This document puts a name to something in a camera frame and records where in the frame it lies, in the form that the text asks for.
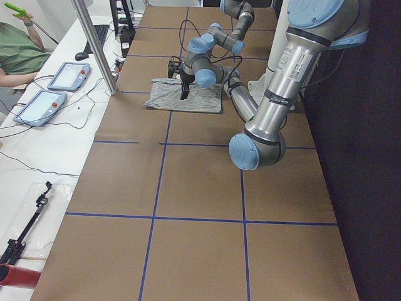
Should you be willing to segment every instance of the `keyboard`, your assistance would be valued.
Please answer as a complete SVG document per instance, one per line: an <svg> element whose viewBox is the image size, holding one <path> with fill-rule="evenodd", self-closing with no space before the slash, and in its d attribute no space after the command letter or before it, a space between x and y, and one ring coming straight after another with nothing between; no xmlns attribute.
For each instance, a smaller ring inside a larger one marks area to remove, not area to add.
<svg viewBox="0 0 401 301"><path fill-rule="evenodd" d="M108 25L95 25L95 31L99 38L100 44L103 45L106 42L107 32L108 32ZM89 42L86 42L85 48L83 50L85 53L93 53L92 49L90 48Z"/></svg>

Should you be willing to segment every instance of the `black mouse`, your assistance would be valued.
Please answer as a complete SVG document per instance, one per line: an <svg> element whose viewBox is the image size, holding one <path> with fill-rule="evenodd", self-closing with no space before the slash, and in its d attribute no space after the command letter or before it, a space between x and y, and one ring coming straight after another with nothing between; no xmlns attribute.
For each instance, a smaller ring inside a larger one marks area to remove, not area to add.
<svg viewBox="0 0 401 301"><path fill-rule="evenodd" d="M81 61L81 60L84 60L85 58L88 58L89 57L89 54L88 53L85 53L85 52L78 52L76 55L75 55L75 60L76 61Z"/></svg>

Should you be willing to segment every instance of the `metal pole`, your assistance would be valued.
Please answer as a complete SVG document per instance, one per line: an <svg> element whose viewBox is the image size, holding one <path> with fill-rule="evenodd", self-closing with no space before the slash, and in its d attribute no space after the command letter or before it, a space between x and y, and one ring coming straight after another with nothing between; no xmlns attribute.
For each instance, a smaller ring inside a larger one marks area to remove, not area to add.
<svg viewBox="0 0 401 301"><path fill-rule="evenodd" d="M71 0L71 3L73 4L78 19L80 20L83 32L85 33L92 52L95 55L96 62L98 63L99 69L103 75L104 80L106 81L110 94L114 95L117 87L114 78L112 77L110 68L107 64L102 46L100 45L95 27L93 26L92 20L90 19L88 9L86 8L83 0Z"/></svg>

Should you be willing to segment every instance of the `red cup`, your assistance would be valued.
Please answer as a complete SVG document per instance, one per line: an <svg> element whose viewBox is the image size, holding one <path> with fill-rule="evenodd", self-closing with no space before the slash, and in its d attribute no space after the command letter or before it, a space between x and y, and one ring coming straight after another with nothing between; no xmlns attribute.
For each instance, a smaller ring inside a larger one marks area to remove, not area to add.
<svg viewBox="0 0 401 301"><path fill-rule="evenodd" d="M40 272L3 263L0 265L0 285L10 287L35 288Z"/></svg>

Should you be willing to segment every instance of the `folded cloth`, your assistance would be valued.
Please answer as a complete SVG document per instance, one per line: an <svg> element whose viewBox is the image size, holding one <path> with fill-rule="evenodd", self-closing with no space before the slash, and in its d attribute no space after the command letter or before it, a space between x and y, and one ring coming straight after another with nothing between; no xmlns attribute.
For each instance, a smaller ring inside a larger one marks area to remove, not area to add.
<svg viewBox="0 0 401 301"><path fill-rule="evenodd" d="M221 112L221 85L201 88L193 83L190 85L188 98L181 100L181 80L154 78L152 82L150 99L145 102L147 108L196 113Z"/></svg>

